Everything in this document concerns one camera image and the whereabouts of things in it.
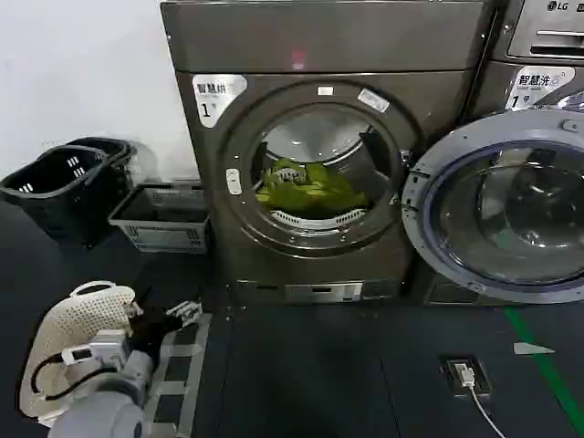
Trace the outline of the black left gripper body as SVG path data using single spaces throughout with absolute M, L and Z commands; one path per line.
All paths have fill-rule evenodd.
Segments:
M 182 328 L 182 320 L 167 315 L 160 309 L 149 309 L 141 315 L 129 319 L 131 335 L 130 350 L 148 355 L 152 361 L 159 361 L 162 342 L 171 332 Z

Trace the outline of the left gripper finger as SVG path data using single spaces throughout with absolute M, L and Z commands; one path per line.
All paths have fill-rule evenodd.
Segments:
M 130 302 L 123 304 L 123 310 L 128 318 L 137 318 L 152 313 L 150 297 L 152 286 L 147 286 Z
M 195 301 L 183 301 L 166 310 L 166 315 L 178 318 L 182 322 L 183 328 L 196 324 L 202 314 L 203 305 Z

